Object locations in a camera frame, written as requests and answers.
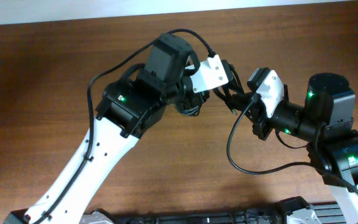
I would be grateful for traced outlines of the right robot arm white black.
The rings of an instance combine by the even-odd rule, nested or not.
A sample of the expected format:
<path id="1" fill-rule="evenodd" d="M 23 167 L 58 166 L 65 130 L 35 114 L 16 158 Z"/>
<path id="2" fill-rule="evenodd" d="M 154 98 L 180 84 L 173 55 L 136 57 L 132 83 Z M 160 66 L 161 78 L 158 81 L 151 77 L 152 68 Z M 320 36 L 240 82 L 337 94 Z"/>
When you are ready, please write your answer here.
<path id="1" fill-rule="evenodd" d="M 309 162 L 330 188 L 347 223 L 358 223 L 358 131 L 352 117 L 356 95 L 344 76 L 318 73 L 308 81 L 304 106 L 290 103 L 288 89 L 274 73 L 255 72 L 230 102 L 248 117 L 253 132 L 271 130 L 307 142 Z"/>

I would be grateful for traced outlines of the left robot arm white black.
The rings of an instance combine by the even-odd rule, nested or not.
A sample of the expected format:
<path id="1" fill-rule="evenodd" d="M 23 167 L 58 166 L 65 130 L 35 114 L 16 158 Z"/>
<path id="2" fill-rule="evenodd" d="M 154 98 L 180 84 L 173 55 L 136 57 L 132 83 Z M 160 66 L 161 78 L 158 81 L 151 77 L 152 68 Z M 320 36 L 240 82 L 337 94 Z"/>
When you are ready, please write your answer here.
<path id="1" fill-rule="evenodd" d="M 89 105 L 89 129 L 73 157 L 31 207 L 11 211 L 6 223 L 79 223 L 114 166 L 158 123 L 170 104 L 202 94 L 201 79 L 219 70 L 215 51 L 201 61 L 176 30 L 148 44 L 149 57 L 109 84 L 98 106 Z"/>

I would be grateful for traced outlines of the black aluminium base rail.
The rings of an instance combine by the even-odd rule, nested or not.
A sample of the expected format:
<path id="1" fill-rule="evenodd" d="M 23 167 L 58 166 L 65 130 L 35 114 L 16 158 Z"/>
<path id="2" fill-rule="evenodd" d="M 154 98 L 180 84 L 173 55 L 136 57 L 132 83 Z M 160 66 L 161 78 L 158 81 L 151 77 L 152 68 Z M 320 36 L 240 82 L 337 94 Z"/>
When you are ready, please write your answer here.
<path id="1" fill-rule="evenodd" d="M 281 200 L 257 208 L 212 213 L 148 214 L 119 216 L 97 209 L 85 214 L 80 223 L 122 224 L 274 224 L 274 223 L 345 223 L 344 215 L 336 202 L 308 203 L 301 196 Z"/>

